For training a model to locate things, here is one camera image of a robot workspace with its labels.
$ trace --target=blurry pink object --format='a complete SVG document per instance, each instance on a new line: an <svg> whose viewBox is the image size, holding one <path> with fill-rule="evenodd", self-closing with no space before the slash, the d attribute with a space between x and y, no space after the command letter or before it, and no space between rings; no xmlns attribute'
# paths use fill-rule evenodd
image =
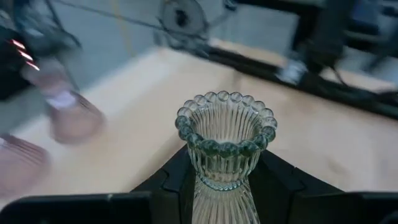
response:
<svg viewBox="0 0 398 224"><path fill-rule="evenodd" d="M60 143L78 143L94 135L104 121L103 114L72 90L63 65L55 59L29 65L25 78L44 95L54 139Z"/></svg>
<svg viewBox="0 0 398 224"><path fill-rule="evenodd" d="M0 135L0 197L18 195L43 176L47 151L9 134Z"/></svg>

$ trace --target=vase rim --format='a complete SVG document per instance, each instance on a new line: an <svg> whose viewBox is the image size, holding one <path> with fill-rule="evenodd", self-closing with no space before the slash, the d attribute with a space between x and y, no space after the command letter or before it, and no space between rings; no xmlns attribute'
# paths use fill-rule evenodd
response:
<svg viewBox="0 0 398 224"><path fill-rule="evenodd" d="M207 104L216 102L241 103L242 106L250 108L256 116L261 119L259 132L249 139L244 139L238 143L219 142L214 139L206 139L193 128L192 114L205 107ZM255 101L250 95L243 96L239 92L228 93L212 91L203 95L197 95L193 100L187 100L184 106L177 112L175 127L178 129L180 138L188 143L189 147L197 147L204 150L209 156L220 154L223 157L229 156L251 156L257 151L266 149L269 142L275 138L277 121L271 109L266 108L262 101Z"/></svg>

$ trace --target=light wood surface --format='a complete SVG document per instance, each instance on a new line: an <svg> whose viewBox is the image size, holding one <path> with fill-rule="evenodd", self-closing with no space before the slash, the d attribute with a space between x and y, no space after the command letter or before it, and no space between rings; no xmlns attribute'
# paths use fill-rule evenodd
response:
<svg viewBox="0 0 398 224"><path fill-rule="evenodd" d="M272 63L284 62L266 51L213 43ZM352 85L370 89L393 86L352 73L343 76ZM84 92L108 120L103 132L86 143L56 143L46 132L45 116L14 133L44 147L52 157L49 174L24 195L130 191L183 146L174 127L176 112L185 100L210 90L240 91L262 100L279 122L269 150L309 174L343 190L398 190L396 121L186 54L154 49ZM3 200L0 207L12 199Z"/></svg>
<svg viewBox="0 0 398 224"><path fill-rule="evenodd" d="M214 40L213 45L283 65L285 58ZM370 90L394 84L341 71L350 85ZM323 74L331 80L330 71ZM262 100L278 120L269 150L342 190L398 192L398 122L241 74L239 91Z"/></svg>
<svg viewBox="0 0 398 224"><path fill-rule="evenodd" d="M58 144L44 115L14 133L52 157L49 174L25 195L129 192L184 145L174 121L185 100L228 89L233 77L230 68L167 49L141 55L83 93L107 118L86 143Z"/></svg>

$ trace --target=black holder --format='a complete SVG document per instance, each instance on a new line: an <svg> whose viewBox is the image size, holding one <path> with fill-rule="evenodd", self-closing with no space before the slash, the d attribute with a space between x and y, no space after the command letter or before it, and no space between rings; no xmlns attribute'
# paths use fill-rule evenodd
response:
<svg viewBox="0 0 398 224"><path fill-rule="evenodd" d="M345 193L264 151L249 175L261 223L393 223L396 193ZM192 220L195 173L187 147L129 194L27 197L10 203L0 223L155 223Z"/></svg>

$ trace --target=gray floor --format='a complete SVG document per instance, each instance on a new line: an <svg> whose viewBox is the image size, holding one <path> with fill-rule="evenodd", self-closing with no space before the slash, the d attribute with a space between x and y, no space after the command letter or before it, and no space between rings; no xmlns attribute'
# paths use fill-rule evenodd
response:
<svg viewBox="0 0 398 224"><path fill-rule="evenodd" d="M92 85L101 77L132 57L154 46L153 29L142 23L159 26L156 17L161 0L54 0L66 30L77 36L81 50L63 56L79 88ZM199 0L209 21L223 12L220 0ZM135 24L104 15L119 13L137 21ZM251 47L286 54L294 31L296 16L256 7L242 7L238 15L211 31L213 37L231 40ZM381 18L386 30L392 24ZM345 69L359 72L367 53L348 49L341 63ZM381 79L398 83L398 61L392 59L378 74ZM11 131L44 111L43 101L35 89L8 102L0 103L0 133Z"/></svg>

